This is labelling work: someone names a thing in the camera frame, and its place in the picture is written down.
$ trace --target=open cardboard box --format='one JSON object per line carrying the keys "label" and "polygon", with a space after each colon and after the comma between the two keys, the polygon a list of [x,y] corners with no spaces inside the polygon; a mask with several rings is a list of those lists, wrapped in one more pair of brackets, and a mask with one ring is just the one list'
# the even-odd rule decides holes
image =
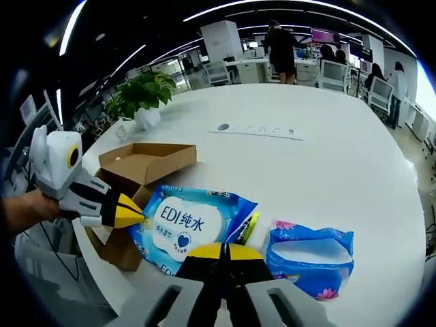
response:
{"label": "open cardboard box", "polygon": [[[148,184],[197,161],[195,145],[133,143],[99,156],[95,173],[111,188],[124,193],[144,209],[153,190]],[[101,259],[126,270],[136,270],[140,252],[125,228],[85,228]]]}

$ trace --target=blue wet wipes package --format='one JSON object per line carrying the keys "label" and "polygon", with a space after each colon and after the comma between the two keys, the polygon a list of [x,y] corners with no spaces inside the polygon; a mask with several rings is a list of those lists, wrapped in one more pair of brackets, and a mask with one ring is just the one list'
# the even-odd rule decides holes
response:
{"label": "blue wet wipes package", "polygon": [[286,278],[314,298],[336,298],[353,271],[353,237],[334,228],[312,230],[276,221],[266,265],[274,278]]}
{"label": "blue wet wipes package", "polygon": [[256,205],[233,193],[162,185],[144,209],[145,222],[128,231],[145,260],[175,275],[196,247],[239,240]]}

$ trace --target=woman in black dress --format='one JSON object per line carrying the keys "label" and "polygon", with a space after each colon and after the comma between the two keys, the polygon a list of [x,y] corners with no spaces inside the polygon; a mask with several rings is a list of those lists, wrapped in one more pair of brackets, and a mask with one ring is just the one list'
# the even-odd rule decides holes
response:
{"label": "woman in black dress", "polygon": [[294,61],[295,37],[281,28],[279,22],[270,23],[265,37],[265,47],[271,47],[270,62],[274,70],[280,74],[281,84],[293,84],[296,74]]}

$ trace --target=ceiling light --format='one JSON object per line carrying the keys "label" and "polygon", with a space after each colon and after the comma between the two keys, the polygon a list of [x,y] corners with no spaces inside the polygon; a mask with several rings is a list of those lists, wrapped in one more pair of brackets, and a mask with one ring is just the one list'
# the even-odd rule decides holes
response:
{"label": "ceiling light", "polygon": [[360,44],[363,44],[363,41],[362,41],[362,40],[356,39],[355,37],[349,36],[349,35],[347,35],[347,34],[342,34],[342,33],[339,33],[339,35],[342,36],[342,37],[346,37],[347,39],[351,39],[351,40],[357,41],[357,42],[359,42]]}
{"label": "ceiling light", "polygon": [[225,15],[225,17],[227,18],[227,17],[238,16],[238,15],[242,15],[242,14],[250,14],[252,12],[254,12],[254,10],[249,10],[248,12],[237,12],[235,14]]}
{"label": "ceiling light", "polygon": [[280,12],[280,11],[284,11],[284,12],[305,12],[302,9],[286,9],[286,8],[269,8],[269,9],[259,9],[259,12]]}
{"label": "ceiling light", "polygon": [[187,49],[187,50],[184,50],[184,51],[182,51],[182,52],[180,52],[180,53],[178,53],[178,54],[176,54],[177,56],[180,56],[181,54],[183,54],[183,53],[185,53],[185,52],[189,52],[189,51],[191,51],[191,50],[193,50],[193,49],[196,49],[196,48],[199,48],[200,46],[194,46],[193,48],[190,48],[190,49]]}
{"label": "ceiling light", "polygon": [[243,29],[257,29],[258,27],[269,27],[269,25],[256,25],[256,26],[240,27],[238,29],[238,31],[241,31]]}
{"label": "ceiling light", "polygon": [[308,12],[309,14],[315,14],[315,15],[321,15],[321,16],[325,16],[325,17],[330,17],[330,18],[334,18],[334,19],[342,20],[342,21],[344,21],[344,22],[347,21],[346,19],[339,18],[339,17],[333,16],[333,15],[328,15],[328,14],[325,14],[325,13],[323,13],[323,12],[311,12],[311,11],[307,11],[307,12]]}
{"label": "ceiling light", "polygon": [[96,38],[95,38],[95,41],[100,41],[103,37],[105,37],[106,36],[106,34],[105,33],[102,33],[102,34],[100,34],[100,35],[98,35]]}
{"label": "ceiling light", "polygon": [[137,51],[135,51],[134,53],[132,53],[131,55],[129,55],[129,57],[126,59],[126,60],[124,60],[122,63],[121,63],[121,65],[119,65],[115,70],[114,70],[114,72],[113,73],[111,73],[111,75],[109,76],[109,78],[111,78],[112,76],[114,76],[115,75],[115,73],[117,72],[117,71],[119,71],[119,69],[126,63],[126,62],[128,62],[134,55],[136,55],[138,52],[140,52],[143,48],[145,48],[145,44],[144,45],[142,45],[139,49],[137,49]]}
{"label": "ceiling light", "polygon": [[284,26],[284,27],[298,27],[298,28],[301,28],[301,29],[311,29],[310,26],[304,26],[304,25],[282,25],[282,24],[280,24],[280,26]]}
{"label": "ceiling light", "polygon": [[164,58],[165,56],[169,55],[171,52],[174,52],[174,51],[176,51],[176,50],[178,50],[178,49],[183,48],[184,46],[188,46],[188,45],[190,45],[190,44],[193,44],[193,43],[198,42],[198,41],[201,41],[201,40],[203,40],[202,37],[201,37],[200,39],[196,39],[196,40],[194,40],[194,41],[190,41],[190,42],[188,42],[188,43],[186,43],[186,44],[183,44],[182,46],[178,46],[177,48],[172,49],[171,51],[168,51],[166,54],[163,54],[163,55],[161,55],[160,57],[157,57],[155,60],[151,61],[150,63],[155,63],[155,62],[158,61],[159,59],[162,59],[162,58]]}
{"label": "ceiling light", "polygon": [[[255,26],[247,26],[247,27],[240,27],[238,28],[238,31],[241,31],[243,29],[257,29],[260,27],[269,27],[270,25],[255,25]],[[302,29],[311,29],[310,26],[302,26],[302,25],[285,25],[285,24],[280,24],[280,26],[282,27],[300,27]]]}
{"label": "ceiling light", "polygon": [[82,10],[86,2],[87,0],[84,0],[83,2],[79,3],[79,5],[76,7],[76,9],[73,11],[73,14],[69,18],[67,28],[65,29],[65,33],[63,34],[61,49],[59,50],[59,56],[65,54],[65,51],[67,50],[69,38],[71,37],[71,33],[73,32],[74,25],[76,24],[80,11]]}
{"label": "ceiling light", "polygon": [[[260,1],[269,1],[269,0],[241,0],[241,1],[235,1],[235,2],[231,2],[231,3],[227,3],[225,5],[219,5],[217,7],[204,10],[203,12],[199,12],[198,14],[195,14],[193,16],[185,18],[183,20],[183,22],[187,22],[188,20],[197,18],[197,17],[202,16],[204,14],[207,14],[209,12],[214,12],[215,10],[220,10],[222,8],[225,8],[225,7],[230,7],[230,6],[233,6],[233,5],[241,5],[241,4],[244,4],[244,3],[260,2]],[[292,1],[292,2],[299,2],[299,3],[310,3],[310,4],[313,4],[313,5],[320,5],[322,7],[329,7],[329,8],[332,8],[332,9],[339,10],[341,12],[345,12],[345,13],[347,13],[349,15],[355,16],[355,17],[357,17],[357,18],[359,18],[361,20],[364,20],[365,22],[373,25],[374,27],[377,27],[378,29],[382,30],[384,33],[386,33],[390,37],[394,38],[397,42],[399,42],[406,49],[408,49],[408,51],[410,51],[410,53],[412,53],[413,56],[416,57],[415,52],[405,42],[403,42],[399,37],[397,37],[394,33],[392,33],[391,31],[389,31],[387,29],[385,29],[384,27],[382,27],[381,25],[377,24],[376,22],[373,22],[371,19],[369,19],[367,17],[364,17],[364,16],[362,16],[362,15],[356,13],[356,12],[353,12],[351,10],[348,10],[348,9],[345,9],[345,8],[342,8],[342,7],[339,7],[337,5],[332,5],[331,3],[325,3],[325,2],[316,1],[316,0],[281,0],[281,1]]]}
{"label": "ceiling light", "polygon": [[171,61],[168,61],[166,64],[167,64],[168,66],[171,66],[171,65],[174,65],[175,63],[178,63],[178,60],[177,60],[177,59],[175,59],[175,60],[171,60]]}
{"label": "ceiling light", "polygon": [[63,125],[62,105],[61,105],[61,89],[56,90],[57,112],[59,114],[59,122]]}

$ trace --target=computer monitor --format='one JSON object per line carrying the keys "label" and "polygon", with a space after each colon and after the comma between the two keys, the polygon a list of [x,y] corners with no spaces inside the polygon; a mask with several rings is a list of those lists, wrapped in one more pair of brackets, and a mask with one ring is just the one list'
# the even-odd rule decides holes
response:
{"label": "computer monitor", "polygon": [[341,44],[341,37],[338,33],[323,31],[321,29],[312,29],[312,42]]}
{"label": "computer monitor", "polygon": [[370,63],[373,62],[373,51],[366,46],[350,42],[349,53]]}

